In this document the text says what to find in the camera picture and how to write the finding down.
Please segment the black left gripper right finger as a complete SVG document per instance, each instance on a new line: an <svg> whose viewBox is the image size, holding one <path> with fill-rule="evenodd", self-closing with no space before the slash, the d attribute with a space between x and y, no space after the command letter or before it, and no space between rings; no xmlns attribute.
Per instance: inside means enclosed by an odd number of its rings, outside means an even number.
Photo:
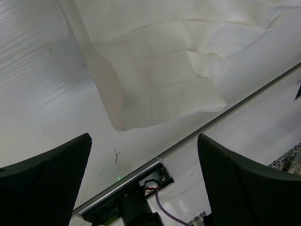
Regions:
<svg viewBox="0 0 301 226"><path fill-rule="evenodd" d="M299 226L301 177L227 149L205 134L198 157L216 226Z"/></svg>

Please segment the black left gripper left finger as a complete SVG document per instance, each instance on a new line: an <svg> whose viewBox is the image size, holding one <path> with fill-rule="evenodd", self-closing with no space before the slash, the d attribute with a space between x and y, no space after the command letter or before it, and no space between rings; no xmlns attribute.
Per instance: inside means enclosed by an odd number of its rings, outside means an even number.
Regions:
<svg viewBox="0 0 301 226"><path fill-rule="evenodd" d="M0 169L2 226L67 226L92 147L85 133Z"/></svg>

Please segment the white pleated skirt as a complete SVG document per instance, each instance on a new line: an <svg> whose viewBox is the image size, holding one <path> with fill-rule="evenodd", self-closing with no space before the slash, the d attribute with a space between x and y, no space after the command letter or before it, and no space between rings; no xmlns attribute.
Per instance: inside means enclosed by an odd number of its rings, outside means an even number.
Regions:
<svg viewBox="0 0 301 226"><path fill-rule="evenodd" d="M62 0L115 130L225 106L224 61L272 29L298 0Z"/></svg>

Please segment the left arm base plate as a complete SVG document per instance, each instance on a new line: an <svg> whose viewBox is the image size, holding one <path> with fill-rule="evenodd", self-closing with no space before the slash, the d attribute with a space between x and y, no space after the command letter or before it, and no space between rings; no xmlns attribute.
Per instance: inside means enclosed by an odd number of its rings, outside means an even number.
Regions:
<svg viewBox="0 0 301 226"><path fill-rule="evenodd" d="M94 226L111 226L118 219L126 226L162 226L148 198L173 182L164 163L152 160L75 208L72 216Z"/></svg>

